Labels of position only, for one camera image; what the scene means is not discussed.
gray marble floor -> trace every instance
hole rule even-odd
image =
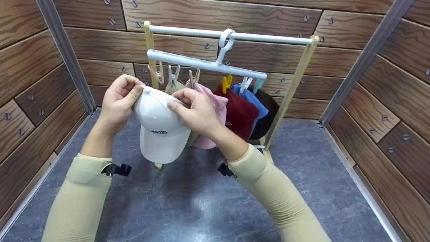
[[[22,212],[4,242],[40,241],[49,208],[97,115],[77,135]],[[133,166],[114,177],[98,242],[279,241],[265,209],[233,178],[216,168],[217,149],[187,148],[162,171],[139,148],[131,118],[114,143],[117,164]],[[314,121],[283,120],[271,146],[275,164],[292,180],[334,242],[390,241],[366,200]]]

beige sleeve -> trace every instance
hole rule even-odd
[[[42,242],[94,242],[111,177],[111,158],[78,154],[49,212]]]
[[[283,242],[330,241],[294,184],[254,146],[228,166],[267,209]]]

red baseball cap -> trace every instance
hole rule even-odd
[[[222,84],[218,85],[214,94],[228,99],[225,126],[244,141],[248,141],[251,136],[254,120],[260,113],[258,108],[230,89],[227,89],[226,94],[224,94],[222,92]]]

teal clothespin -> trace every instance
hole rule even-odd
[[[252,90],[253,94],[256,94],[257,91],[261,88],[261,86],[263,86],[264,80],[262,79],[257,79],[255,81],[255,85],[254,85],[254,89]]]

black clip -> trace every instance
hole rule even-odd
[[[103,169],[101,173],[106,174],[109,177],[114,176],[114,174],[118,174],[123,177],[128,177],[131,171],[132,171],[132,167],[127,164],[122,164],[121,166],[118,166],[112,163],[108,165],[105,169]]]
[[[237,178],[237,175],[233,173],[225,163],[222,163],[216,170],[219,171],[223,176],[233,176],[234,178]]]

